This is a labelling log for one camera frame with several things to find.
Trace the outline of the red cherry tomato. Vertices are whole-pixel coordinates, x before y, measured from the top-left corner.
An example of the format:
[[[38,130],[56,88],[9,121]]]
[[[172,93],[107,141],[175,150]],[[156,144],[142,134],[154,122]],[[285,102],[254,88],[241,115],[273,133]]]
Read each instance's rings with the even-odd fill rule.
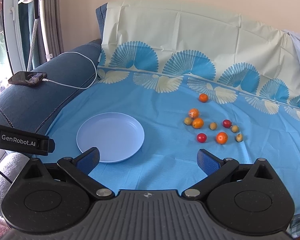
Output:
[[[200,143],[205,143],[207,140],[207,135],[204,133],[199,133],[199,134],[197,134],[196,139]]]
[[[225,120],[223,120],[222,125],[225,128],[230,128],[232,126],[232,122],[230,120],[228,120],[228,119],[225,119]]]

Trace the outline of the tan longan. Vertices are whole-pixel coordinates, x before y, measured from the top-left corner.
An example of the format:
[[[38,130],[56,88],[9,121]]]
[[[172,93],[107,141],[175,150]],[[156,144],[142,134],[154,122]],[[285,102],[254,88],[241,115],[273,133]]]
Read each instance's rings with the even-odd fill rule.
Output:
[[[212,122],[211,124],[209,124],[209,128],[211,129],[211,130],[216,130],[217,129],[217,123],[216,122]]]
[[[237,133],[237,132],[239,132],[239,127],[238,127],[237,125],[232,125],[231,131],[232,131],[233,133]]]
[[[242,142],[243,141],[243,135],[242,134],[237,134],[235,137],[237,142]]]
[[[184,124],[187,125],[187,126],[191,126],[192,125],[192,122],[193,122],[193,119],[190,118],[190,117],[186,117],[184,119]]]

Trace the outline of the plastic orange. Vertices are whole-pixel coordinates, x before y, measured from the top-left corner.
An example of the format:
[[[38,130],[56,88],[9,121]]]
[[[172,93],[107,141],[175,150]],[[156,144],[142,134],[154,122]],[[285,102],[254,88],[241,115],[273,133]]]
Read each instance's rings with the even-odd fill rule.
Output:
[[[196,119],[200,115],[200,111],[196,108],[192,108],[189,110],[188,115],[191,119]]]

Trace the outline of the small orange mandarin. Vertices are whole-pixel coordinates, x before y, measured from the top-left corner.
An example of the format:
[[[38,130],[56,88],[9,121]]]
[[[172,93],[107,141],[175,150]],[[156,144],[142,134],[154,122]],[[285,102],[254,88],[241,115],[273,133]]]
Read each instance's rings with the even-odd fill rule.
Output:
[[[198,99],[199,99],[200,102],[207,102],[209,100],[209,97],[208,97],[207,94],[202,93],[202,94],[199,95]]]

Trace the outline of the white fluffy cushion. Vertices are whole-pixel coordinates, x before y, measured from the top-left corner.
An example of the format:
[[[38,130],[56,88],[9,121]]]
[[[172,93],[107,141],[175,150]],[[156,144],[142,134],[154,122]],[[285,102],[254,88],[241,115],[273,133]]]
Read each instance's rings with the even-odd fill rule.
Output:
[[[10,153],[0,162],[0,171],[11,181],[19,175],[26,163],[29,161],[29,157],[21,153]],[[1,204],[10,188],[10,182],[7,181],[0,174],[0,216],[2,217]]]

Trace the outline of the light blue plate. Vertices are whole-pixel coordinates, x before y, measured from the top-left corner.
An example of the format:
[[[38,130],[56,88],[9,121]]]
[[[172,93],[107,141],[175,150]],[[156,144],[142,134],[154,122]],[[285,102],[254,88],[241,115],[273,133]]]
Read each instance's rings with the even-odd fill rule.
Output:
[[[86,120],[77,131],[76,143],[81,152],[96,147],[100,162],[119,163],[129,159],[142,147],[145,132],[130,115],[102,113]]]

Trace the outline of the black smartphone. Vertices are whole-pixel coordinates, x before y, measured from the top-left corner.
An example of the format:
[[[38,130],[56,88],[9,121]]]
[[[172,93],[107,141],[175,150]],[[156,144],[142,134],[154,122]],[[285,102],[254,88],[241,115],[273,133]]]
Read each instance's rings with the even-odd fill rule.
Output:
[[[27,87],[35,87],[39,85],[44,78],[47,77],[43,72],[17,72],[9,78],[8,83],[10,85],[20,85]]]

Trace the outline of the blue patterned sofa cover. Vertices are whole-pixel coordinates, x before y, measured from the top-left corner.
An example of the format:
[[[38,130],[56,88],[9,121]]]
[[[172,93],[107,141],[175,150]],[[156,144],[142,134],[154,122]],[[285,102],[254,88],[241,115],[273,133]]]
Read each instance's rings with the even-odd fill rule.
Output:
[[[78,156],[77,131],[89,118],[124,113],[142,125],[142,147],[90,174],[113,191],[183,191],[204,178],[196,155],[205,148],[248,164],[266,158],[300,217],[300,64],[287,33],[240,14],[169,1],[110,2],[96,17],[100,78],[62,109],[55,151],[44,162]],[[207,102],[199,101],[202,93]],[[192,108],[204,120],[200,129],[184,124]],[[225,128],[225,119],[239,132]],[[219,132],[228,135],[224,145],[215,140]]]

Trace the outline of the grey curtain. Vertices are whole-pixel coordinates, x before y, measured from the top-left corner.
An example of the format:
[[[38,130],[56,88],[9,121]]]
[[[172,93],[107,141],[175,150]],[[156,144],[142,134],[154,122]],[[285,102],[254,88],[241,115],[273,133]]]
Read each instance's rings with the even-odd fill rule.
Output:
[[[64,52],[59,0],[44,0],[44,16],[48,49],[46,58],[50,60]]]

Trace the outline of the garment steamer stand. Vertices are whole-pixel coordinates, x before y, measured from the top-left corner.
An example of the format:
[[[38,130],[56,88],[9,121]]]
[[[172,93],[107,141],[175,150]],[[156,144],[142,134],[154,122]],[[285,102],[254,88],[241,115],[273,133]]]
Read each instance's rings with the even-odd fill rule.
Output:
[[[28,71],[49,61],[46,58],[47,42],[44,16],[44,0],[19,0],[19,4],[30,4],[33,15],[29,16],[30,48],[26,64]]]

